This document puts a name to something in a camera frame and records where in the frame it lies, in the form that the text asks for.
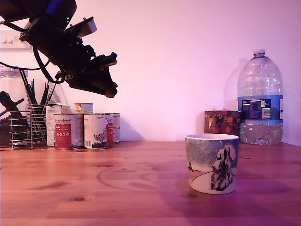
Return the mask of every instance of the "floral pattern box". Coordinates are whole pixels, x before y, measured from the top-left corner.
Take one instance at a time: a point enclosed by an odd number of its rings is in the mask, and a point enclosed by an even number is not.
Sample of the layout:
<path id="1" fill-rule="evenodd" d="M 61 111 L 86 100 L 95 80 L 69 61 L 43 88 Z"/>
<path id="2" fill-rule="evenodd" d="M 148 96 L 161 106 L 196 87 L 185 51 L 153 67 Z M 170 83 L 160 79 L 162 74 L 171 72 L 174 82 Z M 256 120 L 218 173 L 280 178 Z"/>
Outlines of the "floral pattern box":
<path id="1" fill-rule="evenodd" d="M 205 133 L 221 133 L 239 136 L 239 111 L 205 111 Z"/>

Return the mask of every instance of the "wood grain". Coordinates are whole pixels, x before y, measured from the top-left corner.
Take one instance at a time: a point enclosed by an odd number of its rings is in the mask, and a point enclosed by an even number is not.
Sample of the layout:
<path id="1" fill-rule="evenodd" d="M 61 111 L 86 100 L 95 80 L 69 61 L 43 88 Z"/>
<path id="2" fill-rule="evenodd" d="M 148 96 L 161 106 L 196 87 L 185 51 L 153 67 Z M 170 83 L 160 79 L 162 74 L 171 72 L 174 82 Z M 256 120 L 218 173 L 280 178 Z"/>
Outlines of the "wood grain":
<path id="1" fill-rule="evenodd" d="M 189 187 L 183 141 L 1 151 L 3 226 L 301 225 L 301 148 L 240 145 L 237 188 Z"/>

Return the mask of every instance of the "tin can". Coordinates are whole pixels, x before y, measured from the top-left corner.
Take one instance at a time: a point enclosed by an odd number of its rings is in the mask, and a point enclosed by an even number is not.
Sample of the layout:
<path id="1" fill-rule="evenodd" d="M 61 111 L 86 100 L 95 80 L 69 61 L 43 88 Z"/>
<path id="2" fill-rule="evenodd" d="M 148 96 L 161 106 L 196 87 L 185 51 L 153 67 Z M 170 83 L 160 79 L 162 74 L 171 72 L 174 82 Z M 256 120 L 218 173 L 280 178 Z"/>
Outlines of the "tin can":
<path id="1" fill-rule="evenodd" d="M 75 103 L 74 106 L 76 113 L 93 113 L 93 103 Z"/>
<path id="2" fill-rule="evenodd" d="M 85 114 L 84 128 L 86 148 L 104 149 L 114 146 L 114 125 L 112 114 Z"/>
<path id="3" fill-rule="evenodd" d="M 84 146 L 84 115 L 54 114 L 55 149 L 78 149 Z"/>
<path id="4" fill-rule="evenodd" d="M 120 113 L 113 113 L 114 121 L 114 143 L 120 142 Z"/>

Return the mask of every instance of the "can lid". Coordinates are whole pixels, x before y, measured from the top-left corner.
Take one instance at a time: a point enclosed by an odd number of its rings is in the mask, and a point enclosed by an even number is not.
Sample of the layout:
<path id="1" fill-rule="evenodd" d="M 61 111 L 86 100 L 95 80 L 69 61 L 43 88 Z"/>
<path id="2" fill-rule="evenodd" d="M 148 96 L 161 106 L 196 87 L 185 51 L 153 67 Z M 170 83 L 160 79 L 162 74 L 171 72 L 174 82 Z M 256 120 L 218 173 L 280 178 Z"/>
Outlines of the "can lid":
<path id="1" fill-rule="evenodd" d="M 259 54 L 259 53 L 265 54 L 265 49 L 260 48 L 260 49 L 256 49 L 256 50 L 254 51 L 254 55 L 255 55 L 255 54 Z"/>
<path id="2" fill-rule="evenodd" d="M 104 115 L 106 113 L 84 113 L 84 115 Z"/>
<path id="3" fill-rule="evenodd" d="M 53 115 L 84 115 L 83 113 L 71 113 L 71 114 L 53 114 Z"/>

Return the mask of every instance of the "mug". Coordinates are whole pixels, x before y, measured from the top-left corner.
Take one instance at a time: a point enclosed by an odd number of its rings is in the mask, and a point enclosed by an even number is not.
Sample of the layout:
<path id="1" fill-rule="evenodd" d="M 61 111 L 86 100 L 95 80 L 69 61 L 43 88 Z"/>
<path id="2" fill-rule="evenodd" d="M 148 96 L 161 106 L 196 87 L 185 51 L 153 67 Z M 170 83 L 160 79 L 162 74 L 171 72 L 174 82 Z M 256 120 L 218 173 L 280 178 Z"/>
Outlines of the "mug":
<path id="1" fill-rule="evenodd" d="M 189 185 L 207 194 L 227 194 L 236 186 L 239 137 L 191 134 L 185 138 Z"/>

